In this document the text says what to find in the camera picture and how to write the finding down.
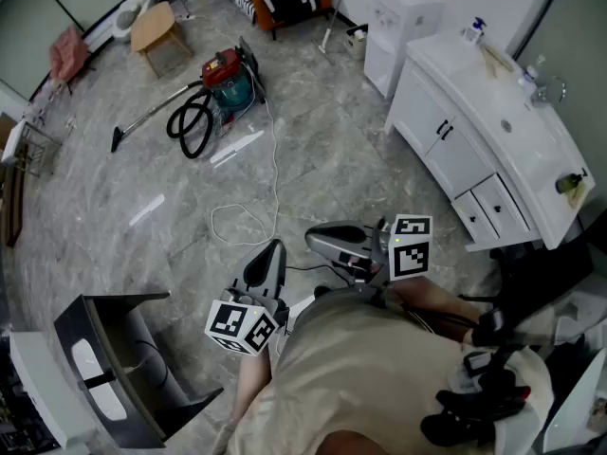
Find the white cable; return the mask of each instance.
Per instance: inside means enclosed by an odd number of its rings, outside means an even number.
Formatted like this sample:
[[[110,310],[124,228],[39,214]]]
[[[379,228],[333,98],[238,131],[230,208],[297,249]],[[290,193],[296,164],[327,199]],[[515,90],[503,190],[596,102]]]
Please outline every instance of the white cable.
[[[249,69],[248,65],[244,64],[244,66],[245,66],[245,69],[250,74],[251,84],[253,86],[253,101],[251,102],[251,104],[253,104],[255,102],[255,77],[253,76],[253,72],[251,71],[251,69]],[[276,163],[276,149],[278,148],[278,140],[276,139],[276,135],[274,134],[274,117],[272,116],[272,114],[269,111],[269,102],[267,100],[267,97],[266,97],[266,109],[267,109],[267,115],[269,116],[270,121],[271,121],[272,137],[274,138],[274,150],[272,151],[272,162],[274,163],[274,169],[276,170],[276,174],[274,175],[274,185],[272,187],[272,191],[274,192],[274,200],[276,201],[276,210],[274,212],[274,220],[272,222],[272,233],[268,236],[266,233],[266,228],[264,227],[264,223],[262,223],[257,217],[255,217],[253,214],[251,214],[250,211],[242,204],[234,203],[234,204],[228,204],[226,206],[219,206],[211,211],[211,231],[215,238],[217,238],[219,241],[221,241],[222,243],[224,243],[228,246],[259,246],[259,245],[262,245],[263,243],[267,243],[276,235],[276,221],[278,219],[278,208],[280,207],[280,203],[278,201],[278,192],[276,192],[276,187],[278,184],[278,164]],[[217,234],[217,232],[215,231],[215,223],[213,221],[214,214],[216,211],[218,211],[220,209],[229,209],[229,208],[241,208],[251,218],[253,218],[255,221],[257,221],[260,224],[260,226],[262,227],[264,236],[266,236],[265,240],[259,241],[257,243],[233,243],[232,241],[225,240],[224,238],[219,236],[219,234]]]

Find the marble floor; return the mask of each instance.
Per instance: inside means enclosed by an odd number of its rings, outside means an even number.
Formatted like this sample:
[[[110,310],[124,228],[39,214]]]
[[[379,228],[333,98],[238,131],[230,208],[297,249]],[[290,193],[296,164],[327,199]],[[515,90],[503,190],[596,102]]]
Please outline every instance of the marble floor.
[[[433,279],[453,293],[472,295],[488,293],[496,282],[486,252],[464,249],[468,234],[412,149],[397,133],[383,133],[389,103],[365,79],[362,63],[345,51],[345,25],[338,22],[332,36],[330,64],[317,49],[326,28],[322,17],[279,30],[272,42],[229,0],[195,0],[188,6],[197,18],[180,26],[193,58],[171,44],[160,47],[151,55],[161,74],[156,79],[128,45],[113,42],[95,59],[96,70],[74,83],[73,96],[64,92],[53,101],[46,130],[64,144],[53,175],[28,177],[23,231],[16,247],[4,252],[13,327],[46,335],[76,392],[53,329],[66,306],[80,294],[171,292],[167,300],[143,307],[158,345],[191,397],[219,385],[226,391],[158,453],[207,453],[229,416],[238,358],[216,348],[203,329],[210,302],[250,246],[217,241],[210,213],[239,202],[271,230],[273,141],[266,108],[259,103],[195,160],[165,133],[177,103],[148,120],[115,154],[110,154],[111,135],[116,125],[124,127],[197,80],[202,64],[239,36],[259,61],[275,118],[276,228],[288,264],[322,262],[304,242],[304,232],[320,222],[372,223],[383,213],[414,212],[434,218]],[[74,125],[69,131],[68,122]],[[250,133],[249,126],[266,132],[214,169],[211,154]],[[159,194],[164,203],[130,227]],[[263,239],[259,225],[241,210],[219,211],[215,223],[232,241]],[[285,300],[303,299],[321,283],[338,286],[340,279],[330,271],[289,270]],[[90,448],[98,454],[120,452],[103,428]]]

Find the small table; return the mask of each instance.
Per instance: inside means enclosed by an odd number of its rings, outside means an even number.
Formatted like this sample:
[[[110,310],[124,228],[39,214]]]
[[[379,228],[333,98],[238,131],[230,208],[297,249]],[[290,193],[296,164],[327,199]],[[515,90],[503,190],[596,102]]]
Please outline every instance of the small table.
[[[189,56],[192,52],[179,39],[176,32],[175,16],[168,2],[161,2],[142,13],[131,29],[131,50],[141,54],[154,69],[148,52],[168,39],[175,41]]]

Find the black hose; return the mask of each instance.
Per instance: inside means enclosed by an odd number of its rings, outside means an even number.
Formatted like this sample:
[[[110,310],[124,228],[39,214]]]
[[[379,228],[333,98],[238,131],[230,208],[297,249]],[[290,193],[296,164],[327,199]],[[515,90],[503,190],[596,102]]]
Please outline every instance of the black hose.
[[[170,138],[178,138],[179,145],[181,145],[181,150],[185,156],[188,158],[197,158],[202,151],[205,149],[207,142],[209,141],[209,137],[211,136],[213,119],[211,110],[209,110],[209,101],[211,100],[211,90],[202,89],[198,91],[195,95],[190,96],[186,102],[179,106],[176,110],[173,111],[173,114],[167,121],[167,135]],[[194,102],[202,97],[205,97],[205,100],[202,103]],[[196,115],[193,117],[192,121],[185,125],[185,117],[188,110],[198,110]],[[198,148],[193,152],[188,149],[185,141],[185,135],[188,134],[195,126],[195,124],[200,121],[202,116],[205,115],[207,117],[207,129],[205,130],[204,136],[202,138],[202,142],[198,145]],[[179,117],[177,122],[177,131],[173,131],[173,123],[175,118]]]

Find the white countertop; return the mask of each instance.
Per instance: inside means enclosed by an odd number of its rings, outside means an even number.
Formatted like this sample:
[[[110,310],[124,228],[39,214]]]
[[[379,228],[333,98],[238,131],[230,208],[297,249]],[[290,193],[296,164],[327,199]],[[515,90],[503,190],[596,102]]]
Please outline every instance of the white countertop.
[[[548,248],[559,245],[595,180],[578,147],[552,106],[533,106],[517,83],[522,71],[497,66],[487,72],[480,48],[447,32],[409,42],[407,54],[455,101],[495,153],[518,189]],[[502,120],[511,125],[507,133]],[[571,208],[556,191],[556,181],[588,172],[585,192]]]

